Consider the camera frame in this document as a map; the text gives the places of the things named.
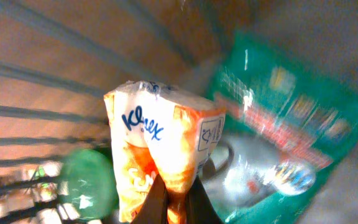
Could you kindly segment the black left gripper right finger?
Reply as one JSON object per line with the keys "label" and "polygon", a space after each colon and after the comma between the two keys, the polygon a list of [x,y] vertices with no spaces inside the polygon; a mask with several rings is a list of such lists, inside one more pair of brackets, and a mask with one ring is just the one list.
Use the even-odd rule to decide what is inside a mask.
{"label": "black left gripper right finger", "polygon": [[187,224],[223,224],[215,212],[207,193],[197,177],[185,200]]}

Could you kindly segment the green 3M gloves packet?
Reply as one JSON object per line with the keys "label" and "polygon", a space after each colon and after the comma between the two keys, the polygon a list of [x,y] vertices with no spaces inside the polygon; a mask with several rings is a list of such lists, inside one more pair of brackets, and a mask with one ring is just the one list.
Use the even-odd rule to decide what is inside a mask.
{"label": "green 3M gloves packet", "polygon": [[226,107],[203,186],[224,223],[295,223],[358,142],[358,91],[236,32],[207,97]]}

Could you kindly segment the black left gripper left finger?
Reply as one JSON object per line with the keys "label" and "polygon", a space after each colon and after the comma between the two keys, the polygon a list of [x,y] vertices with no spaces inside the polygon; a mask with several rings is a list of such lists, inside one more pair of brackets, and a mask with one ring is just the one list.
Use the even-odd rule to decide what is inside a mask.
{"label": "black left gripper left finger", "polygon": [[139,213],[131,224],[167,224],[168,191],[157,175]]}

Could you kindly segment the orange Kleenex tissue pack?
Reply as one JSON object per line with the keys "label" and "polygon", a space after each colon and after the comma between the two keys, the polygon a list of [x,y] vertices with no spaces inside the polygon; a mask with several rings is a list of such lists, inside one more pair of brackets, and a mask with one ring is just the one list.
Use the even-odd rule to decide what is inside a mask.
{"label": "orange Kleenex tissue pack", "polygon": [[226,109],[175,86],[128,81],[104,95],[119,196],[132,222],[156,178],[168,191],[169,223],[186,223],[185,195],[217,146]]}

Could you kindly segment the green lidded jar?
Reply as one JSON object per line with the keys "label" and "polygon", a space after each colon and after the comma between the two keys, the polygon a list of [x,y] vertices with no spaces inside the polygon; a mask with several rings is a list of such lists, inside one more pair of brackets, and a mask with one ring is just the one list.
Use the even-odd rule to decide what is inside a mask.
{"label": "green lidded jar", "polygon": [[112,162],[92,149],[67,155],[58,176],[58,201],[71,205],[80,220],[109,216],[118,201]]}

